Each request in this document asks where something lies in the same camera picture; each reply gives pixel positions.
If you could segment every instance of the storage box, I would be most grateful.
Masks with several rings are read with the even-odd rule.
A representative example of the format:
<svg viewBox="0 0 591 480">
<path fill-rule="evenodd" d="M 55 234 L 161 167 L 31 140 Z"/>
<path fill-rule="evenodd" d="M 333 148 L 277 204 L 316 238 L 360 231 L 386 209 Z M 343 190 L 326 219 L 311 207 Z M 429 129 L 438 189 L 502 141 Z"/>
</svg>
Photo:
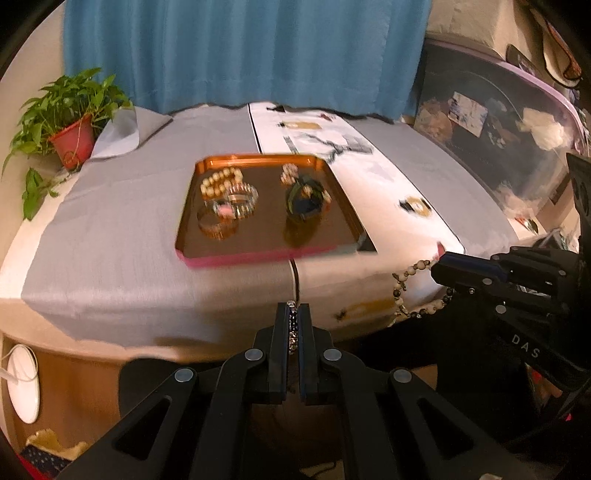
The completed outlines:
<svg viewBox="0 0 591 480">
<path fill-rule="evenodd" d="M 454 157 L 509 218 L 537 214 L 583 152 L 574 107 L 504 61 L 442 42 L 425 45 L 414 128 Z"/>
</svg>

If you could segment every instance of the gray tablecloth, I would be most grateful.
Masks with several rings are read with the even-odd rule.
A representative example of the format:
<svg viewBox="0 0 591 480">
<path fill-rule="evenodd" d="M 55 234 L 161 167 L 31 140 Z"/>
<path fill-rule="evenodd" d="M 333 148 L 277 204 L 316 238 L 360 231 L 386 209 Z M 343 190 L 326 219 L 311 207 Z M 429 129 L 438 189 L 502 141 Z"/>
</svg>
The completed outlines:
<svg viewBox="0 0 591 480">
<path fill-rule="evenodd" d="M 418 138 L 408 143 L 406 126 L 375 119 L 352 124 L 417 186 L 468 253 L 516 240 L 488 194 L 430 141 L 410 131 Z M 76 339 L 246 348 L 273 322 L 277 302 L 295 297 L 290 263 L 190 270 L 174 252 L 195 162 L 237 152 L 257 152 L 248 109 L 204 106 L 177 115 L 130 154 L 85 164 L 41 237 L 23 300 Z"/>
</svg>

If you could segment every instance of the wall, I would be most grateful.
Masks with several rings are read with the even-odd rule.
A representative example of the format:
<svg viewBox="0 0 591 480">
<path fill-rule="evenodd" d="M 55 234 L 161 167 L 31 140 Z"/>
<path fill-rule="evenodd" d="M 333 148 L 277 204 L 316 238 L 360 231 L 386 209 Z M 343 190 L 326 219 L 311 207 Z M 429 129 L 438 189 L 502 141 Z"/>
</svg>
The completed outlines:
<svg viewBox="0 0 591 480">
<path fill-rule="evenodd" d="M 38 90 L 64 72 L 62 55 L 64 4 L 61 4 L 31 34 L 0 80 L 0 161 L 8 155 L 17 131 L 20 106 Z M 22 191 L 29 166 L 42 175 L 52 175 L 59 167 L 57 158 L 29 158 L 16 155 L 0 181 L 0 264 L 22 222 Z"/>
</svg>

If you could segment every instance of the pearl bracelet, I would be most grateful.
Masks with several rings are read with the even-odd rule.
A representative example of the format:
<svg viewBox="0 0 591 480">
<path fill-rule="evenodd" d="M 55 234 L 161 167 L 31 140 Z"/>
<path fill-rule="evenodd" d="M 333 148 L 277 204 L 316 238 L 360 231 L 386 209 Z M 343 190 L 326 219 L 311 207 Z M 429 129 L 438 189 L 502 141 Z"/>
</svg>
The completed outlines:
<svg viewBox="0 0 591 480">
<path fill-rule="evenodd" d="M 394 303 L 398 307 L 398 311 L 396 312 L 396 317 L 406 317 L 406 318 L 421 318 L 424 315 L 431 315 L 438 310 L 441 310 L 447 305 L 450 300 L 452 299 L 453 294 L 455 293 L 453 288 L 448 288 L 446 291 L 446 295 L 443 296 L 440 300 L 433 300 L 427 303 L 423 308 L 420 310 L 413 310 L 411 312 L 404 306 L 404 300 L 402 299 L 402 291 L 407 291 L 406 281 L 409 277 L 412 277 L 417 273 L 418 270 L 431 270 L 433 266 L 433 262 L 430 260 L 419 260 L 414 265 L 408 267 L 405 271 L 401 273 L 393 273 L 392 276 L 394 277 Z"/>
<path fill-rule="evenodd" d="M 239 168 L 229 167 L 214 172 L 201 182 L 201 196 L 204 199 L 223 197 L 232 186 L 242 183 L 243 175 Z"/>
</svg>

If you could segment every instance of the orange tray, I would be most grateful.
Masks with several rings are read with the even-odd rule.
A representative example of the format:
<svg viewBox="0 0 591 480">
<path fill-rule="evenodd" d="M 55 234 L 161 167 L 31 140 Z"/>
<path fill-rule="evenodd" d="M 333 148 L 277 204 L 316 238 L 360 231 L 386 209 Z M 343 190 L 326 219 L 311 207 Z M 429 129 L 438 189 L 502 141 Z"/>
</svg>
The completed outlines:
<svg viewBox="0 0 591 480">
<path fill-rule="evenodd" d="M 333 201 L 322 216 L 305 223 L 290 221 L 285 209 L 287 188 L 282 166 L 293 163 L 300 174 L 320 181 Z M 196 209 L 203 205 L 200 185 L 210 170 L 237 167 L 253 185 L 259 200 L 254 214 L 239 220 L 237 231 L 223 240 L 200 229 Z M 375 251 L 375 247 L 330 167 L 313 155 L 224 155 L 195 165 L 175 248 L 191 268 L 299 258 L 326 252 Z"/>
</svg>

